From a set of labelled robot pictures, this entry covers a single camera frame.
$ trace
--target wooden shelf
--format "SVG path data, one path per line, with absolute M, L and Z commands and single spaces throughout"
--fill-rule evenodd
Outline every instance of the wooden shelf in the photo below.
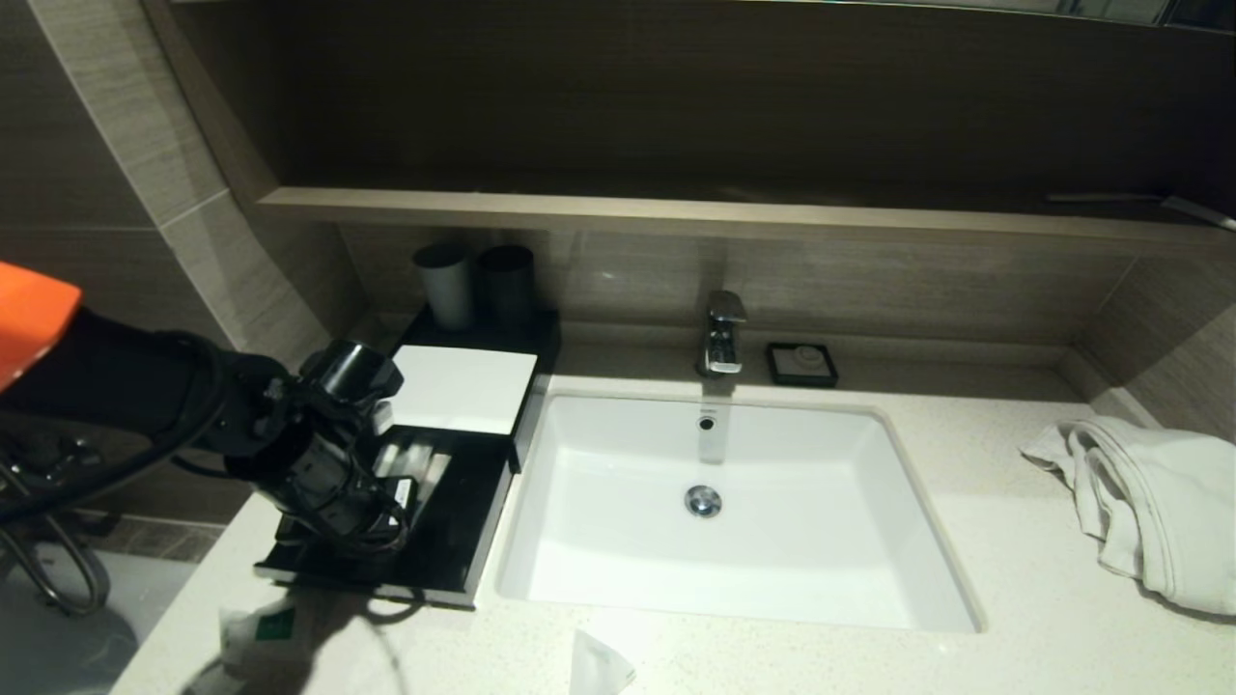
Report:
M 257 203 L 302 220 L 780 240 L 1017 245 L 1236 258 L 1236 232 L 1180 220 L 436 190 L 281 187 Z M 1154 209 L 1153 216 L 1167 218 Z

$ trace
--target countertop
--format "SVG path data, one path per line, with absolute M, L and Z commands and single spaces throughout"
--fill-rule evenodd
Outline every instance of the countertop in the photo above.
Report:
M 566 351 L 550 393 L 698 398 L 700 385 L 685 377 L 618 378 L 656 377 L 677 357 L 628 351 L 590 361 Z M 630 695 L 1236 693 L 1236 628 L 1177 611 L 1100 568 L 1098 543 L 1079 532 L 1068 488 L 1018 455 L 1017 445 L 1047 424 L 1093 414 L 1054 372 L 858 361 L 839 367 L 843 388 L 836 391 L 760 386 L 759 370 L 751 370 L 733 398 L 883 411 L 960 565 L 981 621 L 978 634 L 504 599 L 494 584 L 519 476 L 476 612 L 408 615 L 394 603 L 366 607 L 353 597 L 307 592 L 298 605 L 323 622 L 315 652 L 299 668 L 274 669 L 278 689 L 250 691 L 566 693 L 575 632 L 582 628 L 634 664 L 635 681 L 624 691 Z M 265 500 L 245 505 L 115 695 L 236 691 L 218 680 L 219 612 L 253 610 L 286 595 L 251 571 L 269 550 L 277 521 Z

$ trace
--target gray cup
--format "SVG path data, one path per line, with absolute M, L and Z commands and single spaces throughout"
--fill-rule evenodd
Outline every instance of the gray cup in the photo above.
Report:
M 442 330 L 467 330 L 476 320 L 472 301 L 472 272 L 467 246 L 434 244 L 412 256 L 425 287 L 425 299 L 434 323 Z

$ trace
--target folded towel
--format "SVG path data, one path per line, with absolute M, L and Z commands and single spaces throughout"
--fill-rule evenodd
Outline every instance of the folded towel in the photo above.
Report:
M 1096 417 L 1054 424 L 1021 453 L 1063 474 L 1104 568 L 1179 606 L 1236 615 L 1236 446 Z

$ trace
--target faucet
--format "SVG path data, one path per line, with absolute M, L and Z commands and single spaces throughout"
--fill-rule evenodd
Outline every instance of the faucet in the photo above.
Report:
M 706 378 L 743 371 L 743 364 L 738 361 L 738 324 L 747 322 L 743 301 L 733 292 L 709 293 L 705 320 L 703 359 L 696 365 L 696 371 Z

